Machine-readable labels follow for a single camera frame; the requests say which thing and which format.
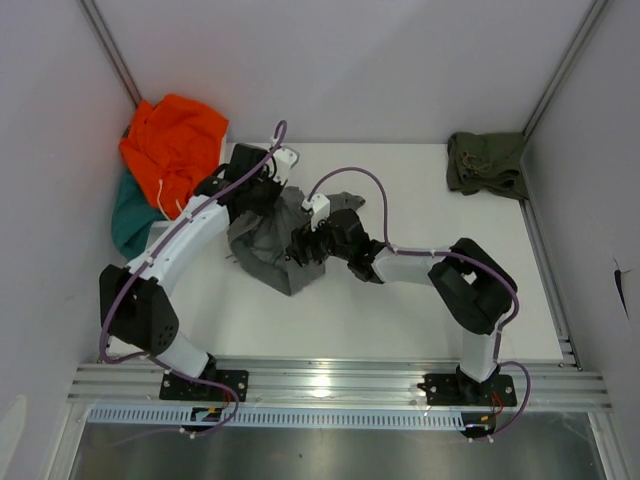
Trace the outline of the grey shorts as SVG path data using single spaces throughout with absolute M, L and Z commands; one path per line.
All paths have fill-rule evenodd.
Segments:
M 250 276 L 287 296 L 325 274 L 323 264 L 301 266 L 285 258 L 292 232 L 307 223 L 301 208 L 304 198 L 302 190 L 289 186 L 267 207 L 238 201 L 228 205 L 227 239 L 236 262 Z

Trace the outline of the olive green shorts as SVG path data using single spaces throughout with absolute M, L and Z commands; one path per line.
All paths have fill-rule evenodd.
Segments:
M 487 191 L 517 201 L 529 199 L 521 166 L 521 132 L 456 132 L 447 141 L 446 182 L 464 196 Z

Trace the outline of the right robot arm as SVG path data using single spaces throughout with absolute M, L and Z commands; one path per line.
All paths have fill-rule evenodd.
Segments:
M 447 249 L 397 249 L 371 238 L 351 209 L 291 234 L 286 257 L 300 266 L 330 257 L 346 262 L 363 282 L 426 285 L 435 289 L 463 329 L 458 395 L 479 403 L 493 389 L 502 330 L 519 312 L 517 284 L 475 241 L 459 239 Z

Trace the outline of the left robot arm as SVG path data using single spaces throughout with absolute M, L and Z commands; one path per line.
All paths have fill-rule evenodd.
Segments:
M 228 162 L 205 177 L 164 232 L 125 266 L 107 266 L 99 277 L 102 362 L 147 358 L 182 375 L 197 400 L 216 390 L 215 359 L 182 331 L 170 296 L 192 260 L 245 212 L 275 204 L 299 153 L 273 140 L 267 149 L 233 147 Z

